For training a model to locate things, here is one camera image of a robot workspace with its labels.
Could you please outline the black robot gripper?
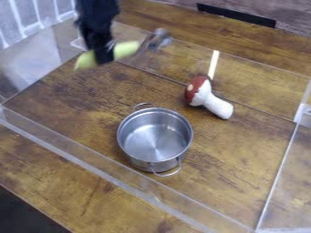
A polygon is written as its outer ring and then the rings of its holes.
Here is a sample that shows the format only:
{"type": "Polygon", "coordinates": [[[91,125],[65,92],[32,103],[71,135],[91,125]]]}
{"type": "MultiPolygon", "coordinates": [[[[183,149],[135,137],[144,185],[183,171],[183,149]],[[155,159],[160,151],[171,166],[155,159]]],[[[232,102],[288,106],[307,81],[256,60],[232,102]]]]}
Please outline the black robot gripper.
{"type": "Polygon", "coordinates": [[[117,0],[75,0],[77,19],[75,24],[80,30],[88,50],[95,51],[99,65],[115,60],[115,39],[111,25],[119,15],[117,0]]]}

